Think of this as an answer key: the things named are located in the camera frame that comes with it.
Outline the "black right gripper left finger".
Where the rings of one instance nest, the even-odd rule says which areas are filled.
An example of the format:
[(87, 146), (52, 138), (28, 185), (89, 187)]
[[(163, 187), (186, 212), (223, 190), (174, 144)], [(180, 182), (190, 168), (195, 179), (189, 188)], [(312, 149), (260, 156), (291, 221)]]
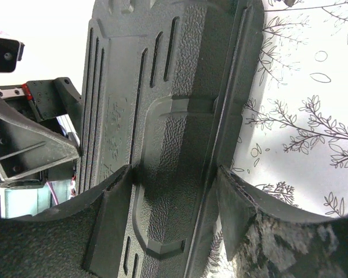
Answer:
[(117, 277), (132, 169), (37, 215), (0, 218), (0, 277)]

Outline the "black plastic tool case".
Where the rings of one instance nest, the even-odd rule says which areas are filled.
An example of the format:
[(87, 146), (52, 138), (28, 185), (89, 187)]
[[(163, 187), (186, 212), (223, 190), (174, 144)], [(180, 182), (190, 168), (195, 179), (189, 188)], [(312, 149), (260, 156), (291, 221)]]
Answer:
[(77, 190), (132, 169), (117, 277), (202, 276), (263, 23), (261, 1), (95, 2)]

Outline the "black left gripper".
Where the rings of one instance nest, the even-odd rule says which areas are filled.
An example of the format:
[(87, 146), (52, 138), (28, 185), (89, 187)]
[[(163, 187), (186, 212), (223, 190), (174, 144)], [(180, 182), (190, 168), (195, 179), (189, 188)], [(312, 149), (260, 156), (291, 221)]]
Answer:
[(66, 77), (0, 86), (0, 184), (70, 179), (82, 109)]

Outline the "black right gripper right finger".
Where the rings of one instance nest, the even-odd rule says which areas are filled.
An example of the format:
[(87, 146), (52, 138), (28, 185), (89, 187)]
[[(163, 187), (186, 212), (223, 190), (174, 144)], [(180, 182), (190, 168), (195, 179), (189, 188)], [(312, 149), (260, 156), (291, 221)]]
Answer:
[(288, 205), (224, 167), (216, 191), (237, 277), (348, 277), (348, 215), (330, 218)]

